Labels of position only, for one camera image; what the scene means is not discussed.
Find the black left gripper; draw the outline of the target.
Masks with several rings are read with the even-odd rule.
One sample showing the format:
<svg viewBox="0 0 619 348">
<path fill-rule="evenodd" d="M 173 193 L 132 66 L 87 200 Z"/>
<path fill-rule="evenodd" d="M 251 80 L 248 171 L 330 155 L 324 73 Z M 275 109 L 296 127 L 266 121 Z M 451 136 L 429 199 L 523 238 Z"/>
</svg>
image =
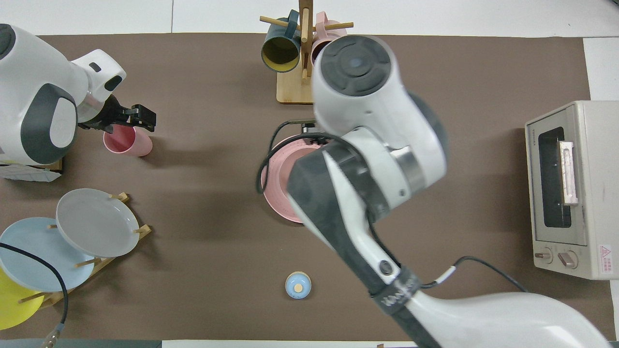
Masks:
<svg viewBox="0 0 619 348">
<path fill-rule="evenodd" d="M 126 111 L 131 110 L 130 115 L 126 114 Z M 143 105 L 133 105 L 131 108 L 125 108 L 120 105 L 115 95 L 110 95 L 104 102 L 100 112 L 89 121 L 80 122 L 80 128 L 89 130 L 102 130 L 107 133 L 113 133 L 113 125 L 120 125 L 126 127 L 140 127 L 148 132 L 154 132 L 156 123 L 156 113 L 146 108 Z"/>
</svg>

